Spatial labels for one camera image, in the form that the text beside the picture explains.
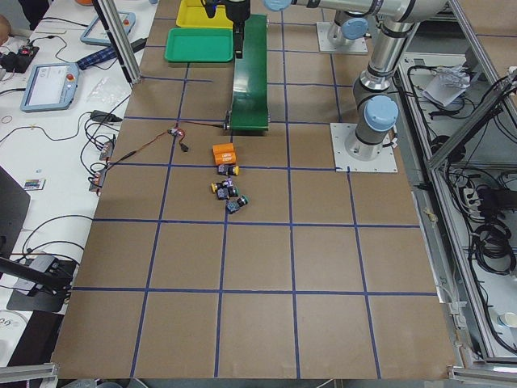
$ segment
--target black monitor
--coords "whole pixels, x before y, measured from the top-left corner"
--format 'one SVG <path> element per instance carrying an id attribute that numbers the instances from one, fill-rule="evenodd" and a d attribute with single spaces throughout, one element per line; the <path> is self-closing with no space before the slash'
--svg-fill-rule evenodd
<path id="1" fill-rule="evenodd" d="M 25 280 L 17 282 L 23 283 L 24 288 L 13 290 L 7 308 L 56 312 L 68 295 L 75 263 L 58 260 L 51 255 L 37 256 L 29 265 L 9 260 L 27 216 L 30 200 L 25 190 L 0 167 L 0 276 L 6 273 Z"/>

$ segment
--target black stand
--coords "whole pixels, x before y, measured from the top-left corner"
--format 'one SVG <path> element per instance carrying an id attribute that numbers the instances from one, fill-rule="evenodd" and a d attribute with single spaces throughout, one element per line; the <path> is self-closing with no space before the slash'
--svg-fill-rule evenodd
<path id="1" fill-rule="evenodd" d="M 58 260 L 59 269 L 58 273 L 63 273 L 63 275 L 58 275 L 56 277 L 60 278 L 69 278 L 74 274 L 76 264 L 73 261 L 68 260 Z M 52 294 L 48 288 L 45 288 L 41 291 L 32 290 L 28 295 L 21 293 L 20 291 L 13 290 L 11 294 L 11 298 L 7 303 L 8 310 L 17 310 L 17 311 L 48 311 L 51 313 L 56 313 L 61 310 L 63 306 L 63 302 L 69 296 L 69 292 L 66 290 L 61 290 L 56 294 Z"/>

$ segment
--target person's hand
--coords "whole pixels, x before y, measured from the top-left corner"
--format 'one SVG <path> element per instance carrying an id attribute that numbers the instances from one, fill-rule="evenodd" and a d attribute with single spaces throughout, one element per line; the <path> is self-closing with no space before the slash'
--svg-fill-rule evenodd
<path id="1" fill-rule="evenodd" d="M 0 15 L 0 45 L 7 42 L 11 33 L 11 25 L 4 15 Z"/>

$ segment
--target blue joint cap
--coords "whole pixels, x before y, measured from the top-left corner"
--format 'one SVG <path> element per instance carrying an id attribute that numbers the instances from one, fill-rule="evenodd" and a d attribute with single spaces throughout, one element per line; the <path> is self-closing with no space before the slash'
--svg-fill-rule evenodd
<path id="1" fill-rule="evenodd" d="M 349 19 L 341 26 L 341 31 L 347 39 L 359 39 L 368 32 L 368 21 L 365 18 Z"/>
<path id="2" fill-rule="evenodd" d="M 291 5 L 291 0 L 263 0 L 264 6 L 269 11 L 283 11 Z"/>
<path id="3" fill-rule="evenodd" d="M 376 132 L 388 132 L 397 122 L 398 106 L 386 95 L 376 95 L 366 103 L 364 119 Z"/>

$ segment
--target green tray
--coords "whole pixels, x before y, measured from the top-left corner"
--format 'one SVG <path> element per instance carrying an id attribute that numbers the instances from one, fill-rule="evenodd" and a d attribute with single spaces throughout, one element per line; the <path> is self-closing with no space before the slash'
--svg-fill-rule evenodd
<path id="1" fill-rule="evenodd" d="M 230 62 L 232 30 L 222 28 L 173 28 L 169 31 L 165 59 L 169 62 Z"/>

